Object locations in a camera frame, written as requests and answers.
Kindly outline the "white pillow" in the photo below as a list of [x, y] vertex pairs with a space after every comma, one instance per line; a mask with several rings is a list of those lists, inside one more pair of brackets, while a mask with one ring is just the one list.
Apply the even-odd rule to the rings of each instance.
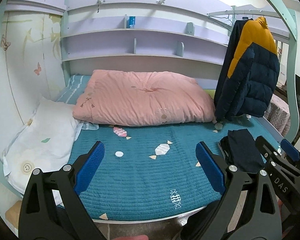
[[74, 105], [41, 98], [33, 116], [2, 153], [7, 181], [25, 193], [34, 169], [58, 171], [68, 163], [82, 125], [72, 116]]

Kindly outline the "navy and yellow puffer jacket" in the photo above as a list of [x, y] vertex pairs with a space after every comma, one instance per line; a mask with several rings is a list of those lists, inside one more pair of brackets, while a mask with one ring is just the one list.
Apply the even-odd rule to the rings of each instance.
[[280, 64], [266, 18], [234, 23], [214, 96], [217, 121], [260, 118], [279, 78]]

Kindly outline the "lilac bed shelf headboard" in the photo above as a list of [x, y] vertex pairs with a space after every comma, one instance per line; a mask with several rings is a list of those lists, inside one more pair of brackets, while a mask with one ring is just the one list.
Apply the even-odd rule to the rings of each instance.
[[213, 89], [235, 20], [258, 16], [289, 40], [266, 0], [7, 0], [0, 48], [7, 73], [43, 91], [97, 68], [178, 72]]

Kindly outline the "pink duvet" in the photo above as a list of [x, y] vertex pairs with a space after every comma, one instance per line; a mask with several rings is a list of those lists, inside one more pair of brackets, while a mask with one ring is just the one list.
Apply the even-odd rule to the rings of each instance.
[[194, 78], [173, 72], [93, 71], [73, 108], [100, 125], [158, 126], [215, 121], [213, 100]]

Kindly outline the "person leg dark trousers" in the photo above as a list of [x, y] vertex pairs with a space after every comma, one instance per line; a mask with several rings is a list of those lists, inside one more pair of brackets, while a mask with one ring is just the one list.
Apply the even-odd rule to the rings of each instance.
[[177, 232], [172, 238], [175, 239], [194, 239], [200, 230], [207, 226], [208, 222], [212, 219], [212, 215], [217, 210], [219, 200], [211, 202], [205, 208], [194, 213], [188, 219], [186, 224]]

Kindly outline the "dark navy garment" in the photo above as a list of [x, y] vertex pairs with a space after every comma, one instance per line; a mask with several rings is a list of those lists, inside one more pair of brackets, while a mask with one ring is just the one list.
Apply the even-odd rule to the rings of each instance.
[[264, 169], [262, 155], [247, 129], [228, 130], [228, 135], [220, 140], [219, 148], [227, 164], [242, 172], [258, 173]]

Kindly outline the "blue box on shelf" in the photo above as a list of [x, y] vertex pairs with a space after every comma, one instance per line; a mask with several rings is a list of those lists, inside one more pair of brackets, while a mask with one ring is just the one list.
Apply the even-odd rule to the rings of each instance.
[[130, 29], [135, 28], [135, 16], [129, 16], [127, 23], [128, 23], [127, 25], [128, 28]]

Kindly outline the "pink patterned cloth cover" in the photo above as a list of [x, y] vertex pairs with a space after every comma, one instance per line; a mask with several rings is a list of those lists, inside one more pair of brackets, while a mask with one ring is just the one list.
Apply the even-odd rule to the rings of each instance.
[[290, 111], [288, 104], [273, 94], [264, 117], [285, 137], [290, 129]]

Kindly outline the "striped light blue pillow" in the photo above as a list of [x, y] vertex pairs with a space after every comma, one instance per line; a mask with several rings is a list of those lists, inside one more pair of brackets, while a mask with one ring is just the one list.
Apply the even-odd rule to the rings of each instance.
[[68, 85], [60, 92], [56, 101], [75, 105], [79, 96], [84, 93], [90, 78], [90, 75], [72, 75]]

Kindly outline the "teal quilted bed mat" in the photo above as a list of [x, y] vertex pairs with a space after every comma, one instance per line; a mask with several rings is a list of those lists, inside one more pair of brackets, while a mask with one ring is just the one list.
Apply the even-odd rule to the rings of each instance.
[[228, 131], [248, 129], [274, 147], [277, 140], [258, 119], [224, 121], [221, 130], [213, 123], [185, 123], [126, 127], [126, 137], [102, 125], [82, 131], [74, 142], [69, 163], [89, 152], [100, 141], [104, 158], [86, 191], [80, 195], [90, 217], [107, 215], [110, 220], [142, 221], [167, 218], [204, 207], [219, 200], [196, 158], [196, 145], [207, 144], [219, 154], [218, 143]]

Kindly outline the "cardboard box on floor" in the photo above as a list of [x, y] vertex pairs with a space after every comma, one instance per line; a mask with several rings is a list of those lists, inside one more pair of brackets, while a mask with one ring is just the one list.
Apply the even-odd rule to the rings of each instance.
[[11, 230], [18, 230], [22, 201], [18, 200], [5, 212], [5, 221]]

